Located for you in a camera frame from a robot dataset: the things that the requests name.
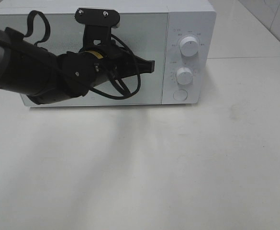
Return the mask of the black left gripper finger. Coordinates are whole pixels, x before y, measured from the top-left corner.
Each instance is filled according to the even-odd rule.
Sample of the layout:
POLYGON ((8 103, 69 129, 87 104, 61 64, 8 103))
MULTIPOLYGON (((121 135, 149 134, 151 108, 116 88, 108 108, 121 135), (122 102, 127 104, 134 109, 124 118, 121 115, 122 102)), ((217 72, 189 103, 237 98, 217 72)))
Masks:
POLYGON ((131 63, 131 72, 134 75, 143 74, 143 73, 153 73, 155 71, 155 61, 154 60, 145 60, 138 56, 135 56, 136 62, 132 61, 131 63))

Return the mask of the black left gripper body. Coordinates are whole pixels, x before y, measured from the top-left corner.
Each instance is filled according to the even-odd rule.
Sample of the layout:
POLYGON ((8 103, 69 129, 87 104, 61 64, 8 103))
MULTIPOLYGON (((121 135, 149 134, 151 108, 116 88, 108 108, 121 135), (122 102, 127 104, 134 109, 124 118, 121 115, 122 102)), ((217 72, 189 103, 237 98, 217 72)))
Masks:
POLYGON ((99 68, 104 68, 124 79, 135 75, 135 61, 129 49, 117 45, 112 39, 106 44, 99 41, 88 44, 79 53, 91 54, 97 58, 99 68))

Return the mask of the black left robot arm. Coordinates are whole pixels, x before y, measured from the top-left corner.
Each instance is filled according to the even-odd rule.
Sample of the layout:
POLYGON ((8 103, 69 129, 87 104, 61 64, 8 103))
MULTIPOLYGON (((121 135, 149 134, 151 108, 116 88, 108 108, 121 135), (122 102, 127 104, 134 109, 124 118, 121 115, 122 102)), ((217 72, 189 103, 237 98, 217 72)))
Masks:
POLYGON ((86 96, 89 92, 124 100, 136 94, 125 78, 153 73, 155 62, 136 56, 117 37, 89 44, 79 52, 54 55, 25 41, 24 34, 0 29, 0 89, 28 97, 37 105, 86 96))

